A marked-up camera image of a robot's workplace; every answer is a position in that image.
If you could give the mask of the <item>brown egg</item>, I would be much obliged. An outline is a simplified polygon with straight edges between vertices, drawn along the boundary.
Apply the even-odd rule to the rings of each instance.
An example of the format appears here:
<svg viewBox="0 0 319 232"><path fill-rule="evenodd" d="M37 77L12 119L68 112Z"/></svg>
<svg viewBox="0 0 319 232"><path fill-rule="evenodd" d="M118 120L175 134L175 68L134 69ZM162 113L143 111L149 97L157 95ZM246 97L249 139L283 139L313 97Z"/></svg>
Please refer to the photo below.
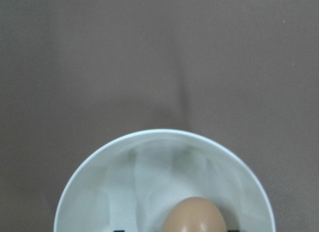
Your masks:
<svg viewBox="0 0 319 232"><path fill-rule="evenodd" d="M187 198L167 215L162 232L226 232L225 220L215 204L200 198Z"/></svg>

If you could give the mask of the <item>white round bowl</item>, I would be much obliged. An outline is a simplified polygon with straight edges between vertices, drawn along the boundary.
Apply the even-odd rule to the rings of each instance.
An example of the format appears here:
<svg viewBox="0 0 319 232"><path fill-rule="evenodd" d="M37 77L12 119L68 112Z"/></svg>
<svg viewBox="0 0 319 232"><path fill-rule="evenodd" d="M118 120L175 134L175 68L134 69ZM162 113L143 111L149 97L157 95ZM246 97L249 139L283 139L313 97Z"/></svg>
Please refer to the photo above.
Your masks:
<svg viewBox="0 0 319 232"><path fill-rule="evenodd" d="M276 230L268 196L240 158L208 138L173 129L128 134L90 155L66 184L53 229L158 232L169 211L189 197L213 202L228 230Z"/></svg>

